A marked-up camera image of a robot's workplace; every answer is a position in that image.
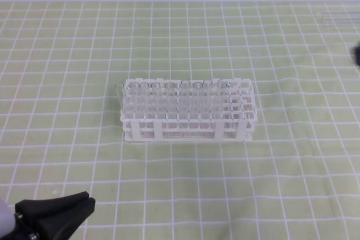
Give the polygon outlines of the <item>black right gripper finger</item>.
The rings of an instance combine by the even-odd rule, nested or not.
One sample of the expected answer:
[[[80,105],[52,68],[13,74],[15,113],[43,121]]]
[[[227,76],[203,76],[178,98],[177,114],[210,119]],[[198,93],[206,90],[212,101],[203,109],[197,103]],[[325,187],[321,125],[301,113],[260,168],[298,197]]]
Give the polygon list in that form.
[[[360,67],[360,44],[358,43],[353,48],[353,61],[354,63]]]

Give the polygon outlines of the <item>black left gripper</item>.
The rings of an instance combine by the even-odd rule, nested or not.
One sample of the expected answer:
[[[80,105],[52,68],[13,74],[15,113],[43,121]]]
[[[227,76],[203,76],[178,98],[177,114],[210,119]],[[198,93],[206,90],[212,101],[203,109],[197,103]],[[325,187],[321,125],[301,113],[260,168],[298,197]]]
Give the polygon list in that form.
[[[10,224],[6,225],[5,239],[70,239],[94,212],[95,203],[96,200],[90,198],[88,192],[48,200],[22,200],[15,205],[16,213],[11,216]],[[24,219],[39,219],[35,223],[37,233]]]

